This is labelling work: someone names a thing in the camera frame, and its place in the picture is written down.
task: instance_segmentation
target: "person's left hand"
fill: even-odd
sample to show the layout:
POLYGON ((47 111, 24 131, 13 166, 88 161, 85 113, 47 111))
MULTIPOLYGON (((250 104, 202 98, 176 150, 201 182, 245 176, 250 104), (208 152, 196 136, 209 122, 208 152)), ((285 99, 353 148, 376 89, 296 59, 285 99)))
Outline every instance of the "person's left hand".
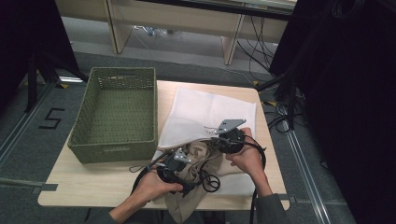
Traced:
POLYGON ((138 195, 141 200, 148 203, 156 198, 163 196, 169 191, 181 191, 183 186, 179 184, 169 184, 163 182, 157 175, 157 171, 151 170, 143 176, 134 190, 134 194, 138 195))

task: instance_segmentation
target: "black plastic part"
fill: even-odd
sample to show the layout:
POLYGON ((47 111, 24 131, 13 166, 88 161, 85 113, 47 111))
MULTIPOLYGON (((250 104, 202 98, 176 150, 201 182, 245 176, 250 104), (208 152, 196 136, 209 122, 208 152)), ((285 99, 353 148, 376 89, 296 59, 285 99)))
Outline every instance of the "black plastic part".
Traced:
POLYGON ((175 175, 174 172, 170 171, 169 169, 163 166, 159 166, 157 168, 157 174, 160 177, 160 179, 165 183, 177 183, 183 186, 183 190, 180 191, 180 193, 183 193, 183 197, 187 195, 190 191, 192 191, 195 188, 195 186, 197 186, 197 184, 195 184, 194 182, 180 179, 175 175))
POLYGON ((165 164, 166 168, 172 172, 173 171, 181 172, 184 169, 184 167, 186 167, 186 163, 175 160, 174 155, 175 153, 172 154, 171 156, 168 156, 163 162, 163 164, 165 164))
POLYGON ((234 141, 244 141, 245 140, 245 133, 238 130, 232 129, 227 133, 222 133, 219 135, 219 140, 217 142, 218 149, 222 153, 226 154, 233 154, 237 153, 242 150, 244 144, 242 143, 232 143, 230 140, 234 141))

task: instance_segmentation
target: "sleeve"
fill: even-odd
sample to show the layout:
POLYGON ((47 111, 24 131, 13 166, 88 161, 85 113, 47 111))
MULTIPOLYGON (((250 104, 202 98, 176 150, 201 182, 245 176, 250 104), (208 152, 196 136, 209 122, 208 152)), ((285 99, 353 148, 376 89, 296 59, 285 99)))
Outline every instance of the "sleeve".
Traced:
POLYGON ((273 194, 266 197, 259 197, 255 200, 257 219, 260 224, 289 224, 291 223, 286 215, 279 196, 273 194))
POLYGON ((107 209, 101 208, 95 212, 90 218, 84 222, 85 224, 117 224, 110 216, 107 209))

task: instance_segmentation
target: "green wicker basket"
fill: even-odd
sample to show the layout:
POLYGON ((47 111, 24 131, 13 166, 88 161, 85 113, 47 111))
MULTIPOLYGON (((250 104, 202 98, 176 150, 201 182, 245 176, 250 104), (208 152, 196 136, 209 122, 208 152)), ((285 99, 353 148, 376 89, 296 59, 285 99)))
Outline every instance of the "green wicker basket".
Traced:
POLYGON ((67 143, 78 160, 150 160, 157 141, 155 69, 93 68, 67 143))

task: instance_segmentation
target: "electronic device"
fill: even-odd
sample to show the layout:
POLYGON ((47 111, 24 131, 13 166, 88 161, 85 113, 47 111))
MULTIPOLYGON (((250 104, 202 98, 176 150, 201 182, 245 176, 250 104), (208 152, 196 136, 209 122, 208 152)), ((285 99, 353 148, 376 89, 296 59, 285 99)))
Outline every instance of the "electronic device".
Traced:
MULTIPOLYGON (((263 166, 265 167, 265 155, 263 153, 264 149, 260 147, 257 143, 251 144, 245 142, 245 133, 237 129, 238 126, 245 122, 245 119, 225 119, 214 131, 214 133, 218 134, 219 137, 212 137, 210 138, 210 140, 207 141, 207 143, 213 148, 216 148, 220 152, 226 154, 237 153, 243 148, 244 145, 253 146, 260 151, 262 155, 263 166)), ((183 194, 183 197, 195 187, 201 184, 203 184, 204 189, 208 192, 217 191, 220 187, 219 179, 216 176, 211 175, 207 171, 203 170, 203 165, 198 172, 200 181, 198 181, 197 183, 183 180, 177 176, 177 173, 183 171, 186 165, 191 162, 191 160, 187 157, 185 150, 186 149, 183 147, 178 147, 176 150, 164 152, 154 162, 147 165, 134 182, 133 191, 137 187, 137 184, 139 183, 143 175, 145 175, 153 165, 157 165, 157 174, 163 182, 178 183, 183 186, 183 190, 180 191, 180 193, 183 194)))

